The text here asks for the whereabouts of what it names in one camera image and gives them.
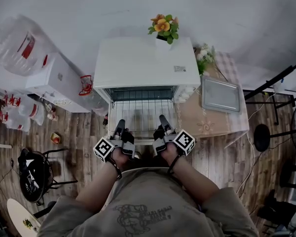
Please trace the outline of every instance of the orange flower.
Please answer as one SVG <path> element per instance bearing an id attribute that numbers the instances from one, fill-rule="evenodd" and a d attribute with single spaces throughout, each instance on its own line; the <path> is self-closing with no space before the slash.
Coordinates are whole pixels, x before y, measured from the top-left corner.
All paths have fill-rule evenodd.
<path id="1" fill-rule="evenodd" d="M 170 24 L 165 19 L 159 19 L 158 23 L 154 26 L 157 32 L 164 30 L 165 32 L 170 30 Z"/>
<path id="2" fill-rule="evenodd" d="M 172 21 L 172 23 L 177 23 L 177 24 L 179 24 L 178 17 L 176 17 L 176 18 Z"/>
<path id="3" fill-rule="evenodd" d="M 158 23 L 158 21 L 163 18 L 164 16 L 162 14 L 158 14 L 156 18 L 151 18 L 151 21 L 153 21 L 154 23 Z"/>

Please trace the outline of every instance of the tablecloth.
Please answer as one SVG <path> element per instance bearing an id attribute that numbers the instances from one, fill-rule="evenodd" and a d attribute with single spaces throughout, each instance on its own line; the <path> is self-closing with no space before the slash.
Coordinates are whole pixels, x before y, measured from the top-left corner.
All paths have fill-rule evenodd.
<path id="1" fill-rule="evenodd" d="M 228 82 L 240 85 L 234 60 L 228 53 L 217 52 L 216 64 Z M 208 66 L 204 75 L 226 81 L 214 66 Z M 247 108 L 241 91 L 240 114 L 230 114 L 202 108 L 201 86 L 183 104 L 176 104 L 178 128 L 184 129 L 195 138 L 227 135 L 225 147 L 228 147 L 249 130 Z"/>

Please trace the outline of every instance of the hand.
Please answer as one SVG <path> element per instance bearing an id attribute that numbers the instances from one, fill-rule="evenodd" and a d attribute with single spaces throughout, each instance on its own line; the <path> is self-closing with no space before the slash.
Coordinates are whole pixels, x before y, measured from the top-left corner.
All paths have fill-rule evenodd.
<path id="1" fill-rule="evenodd" d="M 123 169 L 124 164 L 128 161 L 128 156 L 123 154 L 121 148 L 115 148 L 111 154 L 111 158 L 116 162 L 119 169 Z"/>
<path id="2" fill-rule="evenodd" d="M 167 143 L 167 149 L 161 152 L 161 157 L 167 161 L 169 166 L 177 156 L 178 156 L 177 146 L 172 142 Z"/>

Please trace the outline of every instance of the wrist strap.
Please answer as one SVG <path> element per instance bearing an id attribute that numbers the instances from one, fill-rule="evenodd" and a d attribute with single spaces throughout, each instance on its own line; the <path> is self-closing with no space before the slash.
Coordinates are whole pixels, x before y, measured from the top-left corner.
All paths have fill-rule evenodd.
<path id="1" fill-rule="evenodd" d="M 108 162 L 111 163 L 115 167 L 115 169 L 117 171 L 117 180 L 121 179 L 122 178 L 122 172 L 117 167 L 117 164 L 116 164 L 115 160 L 113 160 L 111 157 L 109 157 Z"/>
<path id="2" fill-rule="evenodd" d="M 180 158 L 181 155 L 177 155 L 177 157 L 174 158 L 173 162 L 171 163 L 169 169 L 168 169 L 168 175 L 172 175 L 171 170 L 173 169 L 174 165 L 176 164 L 177 160 Z"/>

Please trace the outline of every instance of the oven label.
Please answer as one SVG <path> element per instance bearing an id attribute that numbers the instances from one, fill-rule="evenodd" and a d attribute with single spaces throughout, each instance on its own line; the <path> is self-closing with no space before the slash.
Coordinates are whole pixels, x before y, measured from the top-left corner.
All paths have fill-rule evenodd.
<path id="1" fill-rule="evenodd" d="M 185 72 L 185 66 L 174 66 L 174 72 Z"/>

